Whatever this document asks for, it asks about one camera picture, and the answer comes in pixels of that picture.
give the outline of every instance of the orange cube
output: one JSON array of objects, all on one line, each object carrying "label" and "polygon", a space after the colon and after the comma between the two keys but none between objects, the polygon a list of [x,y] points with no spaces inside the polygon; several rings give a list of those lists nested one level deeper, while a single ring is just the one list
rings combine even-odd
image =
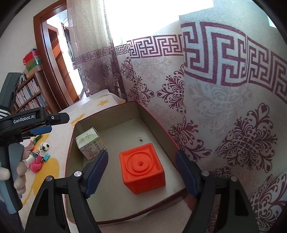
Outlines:
[{"label": "orange cube", "polygon": [[143,193],[165,185],[163,167],[152,143],[120,153],[124,184],[134,193]]}]

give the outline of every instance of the panda toy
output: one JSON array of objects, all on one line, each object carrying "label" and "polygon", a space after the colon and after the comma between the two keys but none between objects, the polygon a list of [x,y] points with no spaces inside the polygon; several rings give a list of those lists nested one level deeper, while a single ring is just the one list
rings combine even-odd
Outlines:
[{"label": "panda toy", "polygon": [[49,150],[49,148],[50,148],[50,145],[46,142],[42,142],[40,144],[40,151],[47,151],[47,150]]}]

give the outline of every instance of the finger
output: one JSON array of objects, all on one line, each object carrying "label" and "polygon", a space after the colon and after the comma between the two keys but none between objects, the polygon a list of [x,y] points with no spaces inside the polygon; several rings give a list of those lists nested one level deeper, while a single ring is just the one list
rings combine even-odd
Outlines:
[{"label": "finger", "polygon": [[17,193],[18,193],[18,194],[21,194],[21,195],[24,194],[25,192],[26,192],[26,185],[24,185],[23,188],[17,190]]},{"label": "finger", "polygon": [[0,167],[0,181],[8,180],[9,178],[10,178],[9,170]]},{"label": "finger", "polygon": [[20,190],[24,187],[25,185],[25,182],[26,182],[26,176],[23,175],[23,176],[17,176],[15,182],[14,182],[14,188],[17,189],[17,190]]},{"label": "finger", "polygon": [[24,150],[22,159],[28,159],[28,158],[29,158],[29,152]]},{"label": "finger", "polygon": [[21,161],[19,164],[18,164],[18,167],[17,167],[17,174],[19,175],[19,176],[23,176],[25,173],[26,173],[26,171],[27,171],[27,166],[26,166],[26,164],[24,163],[24,161]]}]

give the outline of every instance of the screw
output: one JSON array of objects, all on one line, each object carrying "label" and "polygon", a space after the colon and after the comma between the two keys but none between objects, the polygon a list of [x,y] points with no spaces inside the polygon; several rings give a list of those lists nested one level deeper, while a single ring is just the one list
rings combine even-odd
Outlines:
[{"label": "screw", "polygon": [[236,177],[236,176],[232,176],[232,177],[230,177],[230,179],[231,179],[233,182],[238,181],[238,179],[237,179],[237,177]]},{"label": "screw", "polygon": [[52,179],[53,179],[52,176],[47,176],[47,177],[46,177],[46,181],[51,181]]},{"label": "screw", "polygon": [[79,176],[81,176],[82,175],[82,172],[81,171],[76,171],[75,173],[74,173],[74,176],[76,176],[76,177],[79,177]]},{"label": "screw", "polygon": [[201,175],[203,175],[203,176],[209,176],[209,172],[208,172],[208,171],[202,171],[202,172],[201,172]]}]

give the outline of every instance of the sheer curtain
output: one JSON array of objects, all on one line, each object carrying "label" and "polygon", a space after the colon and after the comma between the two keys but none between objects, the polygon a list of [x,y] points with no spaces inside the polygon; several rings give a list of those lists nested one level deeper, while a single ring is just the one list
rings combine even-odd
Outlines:
[{"label": "sheer curtain", "polygon": [[201,169],[237,176],[267,232],[287,201],[287,46],[278,30],[250,0],[105,4],[128,100]]},{"label": "sheer curtain", "polygon": [[87,96],[103,89],[126,99],[103,0],[67,0],[72,50]]}]

